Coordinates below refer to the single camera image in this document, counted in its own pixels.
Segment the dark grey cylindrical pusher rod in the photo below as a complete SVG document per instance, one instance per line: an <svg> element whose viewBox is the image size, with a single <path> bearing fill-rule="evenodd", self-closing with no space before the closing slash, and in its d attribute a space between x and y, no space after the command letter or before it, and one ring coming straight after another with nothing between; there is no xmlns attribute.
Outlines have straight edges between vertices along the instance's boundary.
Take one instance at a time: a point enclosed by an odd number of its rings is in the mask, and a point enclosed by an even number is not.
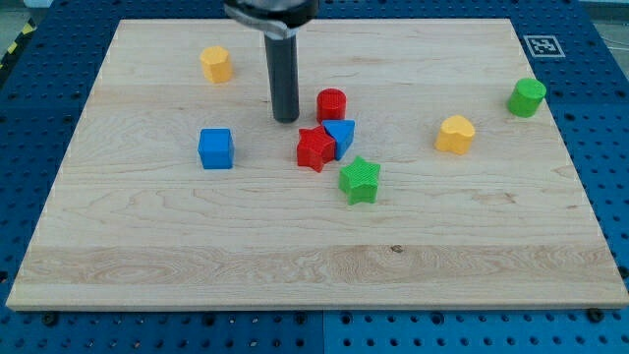
<svg viewBox="0 0 629 354"><path fill-rule="evenodd" d="M292 123L299 118L297 40L264 37L273 118Z"/></svg>

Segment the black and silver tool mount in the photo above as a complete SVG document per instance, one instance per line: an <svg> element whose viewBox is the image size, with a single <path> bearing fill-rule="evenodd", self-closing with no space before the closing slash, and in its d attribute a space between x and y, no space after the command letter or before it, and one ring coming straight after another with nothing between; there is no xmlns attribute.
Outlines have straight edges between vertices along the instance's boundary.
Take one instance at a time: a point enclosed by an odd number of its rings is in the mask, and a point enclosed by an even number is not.
<svg viewBox="0 0 629 354"><path fill-rule="evenodd" d="M271 39L288 39L318 13L318 0L224 0L225 14Z"/></svg>

